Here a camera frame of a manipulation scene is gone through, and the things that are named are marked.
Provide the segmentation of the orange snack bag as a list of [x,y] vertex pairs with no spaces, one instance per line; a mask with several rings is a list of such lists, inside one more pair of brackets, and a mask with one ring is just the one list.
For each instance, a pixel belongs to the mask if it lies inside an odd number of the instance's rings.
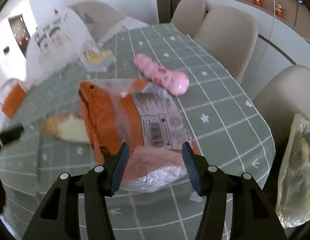
[[143,79],[94,79],[80,83],[79,98],[98,164],[129,146],[122,190],[154,192],[185,177],[182,146],[197,146],[167,90]]

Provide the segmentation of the yellow chip bag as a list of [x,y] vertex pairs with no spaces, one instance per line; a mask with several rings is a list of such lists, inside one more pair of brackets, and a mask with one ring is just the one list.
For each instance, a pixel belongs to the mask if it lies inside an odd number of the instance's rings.
[[40,125],[40,131],[68,142],[90,143],[84,120],[76,114],[51,116]]

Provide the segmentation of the orange tissue box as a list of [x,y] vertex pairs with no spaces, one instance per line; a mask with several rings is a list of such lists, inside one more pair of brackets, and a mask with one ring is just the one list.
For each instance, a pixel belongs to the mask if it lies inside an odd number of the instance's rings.
[[11,119],[27,96],[26,85],[19,79],[11,78],[0,88],[0,107],[3,114]]

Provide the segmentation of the white mesh food cover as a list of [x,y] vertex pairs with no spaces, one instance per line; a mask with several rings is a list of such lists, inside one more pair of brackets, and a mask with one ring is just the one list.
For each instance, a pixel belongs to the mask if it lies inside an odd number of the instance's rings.
[[40,25],[26,50],[26,81],[39,85],[80,56],[86,45],[101,47],[118,32],[147,24],[98,1],[73,4]]

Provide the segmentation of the beige chair near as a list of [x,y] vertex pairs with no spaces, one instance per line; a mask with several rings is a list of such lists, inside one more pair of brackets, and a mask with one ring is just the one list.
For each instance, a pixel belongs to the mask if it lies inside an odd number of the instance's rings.
[[296,114],[310,121],[310,69],[293,65],[277,74],[253,104],[273,134],[284,133]]

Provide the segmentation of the beige chair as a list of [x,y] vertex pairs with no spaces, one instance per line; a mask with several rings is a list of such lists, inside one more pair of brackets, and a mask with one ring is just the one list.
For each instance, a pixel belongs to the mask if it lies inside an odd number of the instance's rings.
[[241,83],[257,42],[259,28],[251,15],[220,6],[208,11],[194,41]]
[[206,15],[205,0],[181,0],[171,23],[183,34],[194,38]]
[[310,69],[293,65],[277,74],[253,104],[273,134],[284,133],[296,114],[310,121]]

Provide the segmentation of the pink caterpillar toy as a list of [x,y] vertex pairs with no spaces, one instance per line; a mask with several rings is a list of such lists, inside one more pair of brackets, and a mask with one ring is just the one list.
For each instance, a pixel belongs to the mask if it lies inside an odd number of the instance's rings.
[[189,88],[190,82],[184,72],[160,66],[145,54],[136,54],[133,63],[147,79],[164,87],[173,95],[183,95]]

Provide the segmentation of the beige chair middle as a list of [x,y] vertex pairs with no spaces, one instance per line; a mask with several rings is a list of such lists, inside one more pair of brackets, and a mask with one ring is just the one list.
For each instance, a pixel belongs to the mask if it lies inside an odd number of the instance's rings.
[[194,41],[241,83],[257,42],[259,28],[251,15],[220,6],[208,11]]

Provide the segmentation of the white cabinet with shelves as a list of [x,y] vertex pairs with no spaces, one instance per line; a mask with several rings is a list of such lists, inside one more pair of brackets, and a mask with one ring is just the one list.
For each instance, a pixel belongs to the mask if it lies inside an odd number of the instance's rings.
[[[310,69],[310,11],[297,0],[262,0],[257,7],[252,0],[205,0],[207,9],[227,6],[239,9],[255,19],[259,36],[245,71],[242,88],[254,99],[283,69],[301,65]],[[281,3],[284,18],[275,16]]]

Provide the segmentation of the red doll figurine right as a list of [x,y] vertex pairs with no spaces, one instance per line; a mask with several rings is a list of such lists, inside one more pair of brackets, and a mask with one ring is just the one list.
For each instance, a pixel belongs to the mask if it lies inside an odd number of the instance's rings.
[[278,18],[284,18],[284,8],[281,3],[276,3],[274,7],[275,16]]

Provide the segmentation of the red doll figurine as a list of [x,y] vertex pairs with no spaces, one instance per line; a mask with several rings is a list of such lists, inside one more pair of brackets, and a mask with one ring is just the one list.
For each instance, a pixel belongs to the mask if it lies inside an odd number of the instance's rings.
[[281,3],[276,3],[274,7],[275,16],[278,18],[284,18],[284,8]]
[[262,0],[252,0],[252,3],[257,7],[262,7]]

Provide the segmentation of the beige chair far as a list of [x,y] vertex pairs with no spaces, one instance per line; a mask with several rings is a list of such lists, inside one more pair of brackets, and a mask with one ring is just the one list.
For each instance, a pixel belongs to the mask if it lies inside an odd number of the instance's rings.
[[205,0],[181,0],[171,23],[183,34],[194,38],[206,15]]

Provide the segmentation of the red doll figurine left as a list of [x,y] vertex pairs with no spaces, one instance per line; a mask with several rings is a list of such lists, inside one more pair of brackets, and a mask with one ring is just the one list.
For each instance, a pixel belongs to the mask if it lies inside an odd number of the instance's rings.
[[257,7],[262,7],[262,0],[252,0],[252,3]]

